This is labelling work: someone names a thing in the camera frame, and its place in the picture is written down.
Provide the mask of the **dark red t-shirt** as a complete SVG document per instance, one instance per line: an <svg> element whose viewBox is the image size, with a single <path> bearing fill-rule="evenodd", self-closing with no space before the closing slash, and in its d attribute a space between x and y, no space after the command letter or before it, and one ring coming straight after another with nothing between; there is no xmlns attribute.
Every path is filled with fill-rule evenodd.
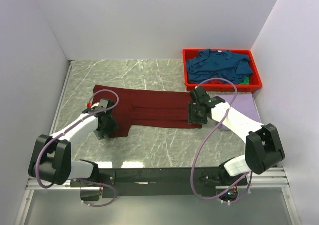
<svg viewBox="0 0 319 225"><path fill-rule="evenodd" d="M126 137L132 125L160 128L195 129L198 124L188 123L188 103L191 96L187 92L136 90L95 85L93 102L100 99L116 101L114 94L102 90L112 90L119 97L118 105L112 110L118 129L110 133L110 138Z"/></svg>

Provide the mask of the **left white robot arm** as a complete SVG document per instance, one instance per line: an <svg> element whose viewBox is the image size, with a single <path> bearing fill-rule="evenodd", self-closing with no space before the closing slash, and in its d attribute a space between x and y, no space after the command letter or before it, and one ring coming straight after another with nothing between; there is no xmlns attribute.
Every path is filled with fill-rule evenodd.
<svg viewBox="0 0 319 225"><path fill-rule="evenodd" d="M94 132L100 140L118 129L112 109L117 104L101 99L95 106L85 109L77 120L51 135L37 137L32 152L28 174L37 180L61 185L70 179L81 178L88 186L99 182L98 165L91 161L73 161L71 146Z"/></svg>

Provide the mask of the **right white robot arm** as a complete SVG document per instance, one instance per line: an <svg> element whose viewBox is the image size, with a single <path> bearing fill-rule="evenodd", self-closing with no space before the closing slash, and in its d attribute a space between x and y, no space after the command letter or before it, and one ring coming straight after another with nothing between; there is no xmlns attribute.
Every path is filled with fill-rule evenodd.
<svg viewBox="0 0 319 225"><path fill-rule="evenodd" d="M210 97L203 87L190 92L188 122L204 125L212 119L227 127L245 143L245 153L223 164L219 180L231 184L237 175L246 172L261 174L285 158L285 152L277 128L262 124L232 107L220 96Z"/></svg>

